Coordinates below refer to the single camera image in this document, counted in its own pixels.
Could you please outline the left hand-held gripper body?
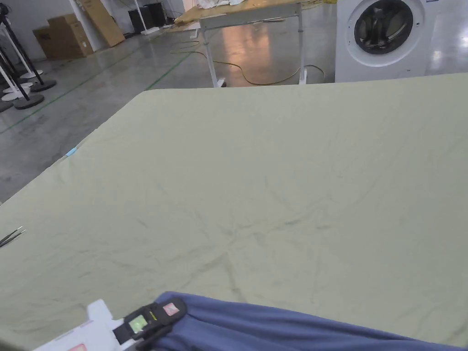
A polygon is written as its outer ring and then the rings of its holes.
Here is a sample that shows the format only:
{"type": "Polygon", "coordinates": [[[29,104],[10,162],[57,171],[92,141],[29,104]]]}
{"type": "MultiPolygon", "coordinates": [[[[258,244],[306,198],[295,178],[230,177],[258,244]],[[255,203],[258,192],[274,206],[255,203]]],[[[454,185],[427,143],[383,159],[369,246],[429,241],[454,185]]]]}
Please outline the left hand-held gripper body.
{"type": "Polygon", "coordinates": [[[123,324],[114,320],[102,299],[87,306],[88,320],[52,341],[36,348],[37,351],[131,351],[133,341],[122,345],[113,331],[123,324]]]}

